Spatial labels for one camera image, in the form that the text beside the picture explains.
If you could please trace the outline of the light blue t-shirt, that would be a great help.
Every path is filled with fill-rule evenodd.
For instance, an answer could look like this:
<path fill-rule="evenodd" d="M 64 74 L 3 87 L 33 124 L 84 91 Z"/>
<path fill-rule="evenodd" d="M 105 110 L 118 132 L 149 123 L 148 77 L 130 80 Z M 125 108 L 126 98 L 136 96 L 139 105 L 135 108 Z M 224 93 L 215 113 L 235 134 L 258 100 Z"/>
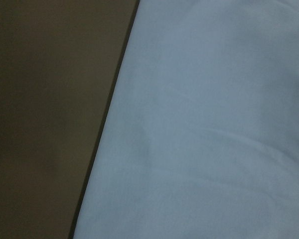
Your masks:
<path fill-rule="evenodd" d="M 299 0 L 139 3 L 76 239 L 299 239 Z"/>

